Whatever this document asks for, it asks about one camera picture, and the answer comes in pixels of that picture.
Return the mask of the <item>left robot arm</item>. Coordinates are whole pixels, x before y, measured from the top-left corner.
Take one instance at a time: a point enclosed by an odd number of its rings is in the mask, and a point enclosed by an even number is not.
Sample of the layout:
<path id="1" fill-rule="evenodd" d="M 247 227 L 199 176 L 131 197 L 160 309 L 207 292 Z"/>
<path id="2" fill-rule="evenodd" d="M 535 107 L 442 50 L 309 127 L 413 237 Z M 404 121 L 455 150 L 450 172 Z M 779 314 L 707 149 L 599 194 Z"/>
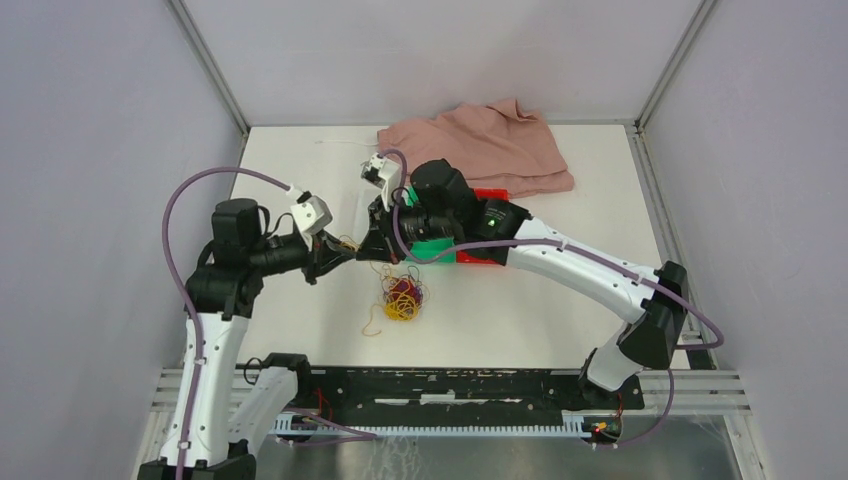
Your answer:
<path id="1" fill-rule="evenodd" d="M 141 479 L 252 479 L 257 456 L 278 415 L 307 404 L 315 391 L 303 354 L 272 353 L 247 398 L 229 410 L 237 357 L 264 279 L 299 270 L 309 284 L 354 253 L 328 234 L 326 203 L 301 194 L 290 209 L 294 230 L 268 230 L 267 210 L 252 199 L 219 203 L 212 240 L 183 283 L 187 293 L 186 359 L 175 418 L 157 459 Z"/>

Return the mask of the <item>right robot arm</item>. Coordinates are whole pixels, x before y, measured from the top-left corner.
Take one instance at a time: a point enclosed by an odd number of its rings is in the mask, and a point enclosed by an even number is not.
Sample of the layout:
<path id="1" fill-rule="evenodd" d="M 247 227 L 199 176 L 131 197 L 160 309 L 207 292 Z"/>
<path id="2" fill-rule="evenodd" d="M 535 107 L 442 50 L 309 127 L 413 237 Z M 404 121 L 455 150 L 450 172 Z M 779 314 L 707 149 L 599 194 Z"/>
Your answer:
<path id="1" fill-rule="evenodd" d="M 358 259 L 433 263 L 437 255 L 417 256 L 413 246 L 448 239 L 447 255 L 465 252 L 535 273 L 605 306 L 624 325 L 590 353 L 581 369 L 578 396 L 591 408 L 606 406 L 635 374 L 671 366 L 688 313 L 682 265 L 633 264 L 572 240 L 509 200 L 479 197 L 445 159 L 427 161 L 412 172 L 416 199 L 408 204 L 404 172 L 379 154 L 364 163 L 361 177 L 380 195 L 368 207 L 369 228 Z"/>

